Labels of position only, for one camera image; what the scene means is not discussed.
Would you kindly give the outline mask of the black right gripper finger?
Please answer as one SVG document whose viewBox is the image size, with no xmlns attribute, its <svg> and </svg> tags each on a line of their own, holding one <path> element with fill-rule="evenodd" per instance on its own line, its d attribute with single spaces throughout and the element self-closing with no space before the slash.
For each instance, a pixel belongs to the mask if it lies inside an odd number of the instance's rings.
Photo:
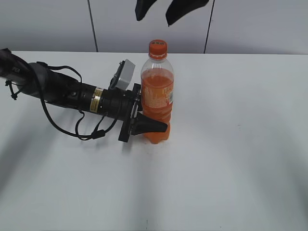
<svg viewBox="0 0 308 231">
<path fill-rule="evenodd" d="M 135 6 L 136 20 L 141 21 L 156 0 L 137 0 Z"/>
<path fill-rule="evenodd" d="M 173 0 L 166 11 L 167 25 L 171 26 L 188 13 L 202 8 L 209 0 Z"/>
</svg>

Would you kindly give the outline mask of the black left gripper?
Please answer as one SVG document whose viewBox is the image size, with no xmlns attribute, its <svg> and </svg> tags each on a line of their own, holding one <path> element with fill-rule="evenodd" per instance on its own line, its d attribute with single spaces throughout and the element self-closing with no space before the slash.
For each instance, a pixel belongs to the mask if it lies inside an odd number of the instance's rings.
<svg viewBox="0 0 308 231">
<path fill-rule="evenodd" d="M 122 121 L 119 141 L 127 142 L 130 137 L 130 125 L 133 118 L 132 113 L 137 110 L 140 101 L 141 85 L 134 84 L 132 90 L 104 89 L 100 99 L 100 114 L 112 118 L 114 121 Z M 134 118 L 134 135 L 166 132 L 167 124 L 151 119 L 141 113 Z"/>
</svg>

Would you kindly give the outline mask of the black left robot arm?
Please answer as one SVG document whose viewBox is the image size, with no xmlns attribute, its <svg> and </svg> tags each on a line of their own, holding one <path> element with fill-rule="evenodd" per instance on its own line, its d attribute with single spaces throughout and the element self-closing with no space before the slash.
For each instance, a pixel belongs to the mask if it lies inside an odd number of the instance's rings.
<svg viewBox="0 0 308 231">
<path fill-rule="evenodd" d="M 128 59 L 120 62 L 112 77 L 109 87 L 102 89 L 83 83 L 59 71 L 68 69 L 78 72 L 70 66 L 50 66 L 44 62 L 27 63 L 14 55 L 9 49 L 0 51 L 0 76 L 5 79 L 5 85 L 10 88 L 11 97 L 16 100 L 19 93 L 40 99 L 43 111 L 49 122 L 60 132 L 79 138 L 83 141 L 102 138 L 109 132 L 118 120 L 122 121 L 119 141 L 127 142 L 131 135 L 149 132 L 166 132 L 167 124 L 151 119 L 141 113 L 141 85 L 130 84 L 135 65 Z M 59 127 L 52 119 L 47 104 L 78 110 L 82 115 L 86 112 L 112 118 L 111 125 L 99 129 L 96 125 L 90 135 L 81 135 L 78 131 L 80 121 L 75 125 L 75 131 L 69 132 Z"/>
</svg>

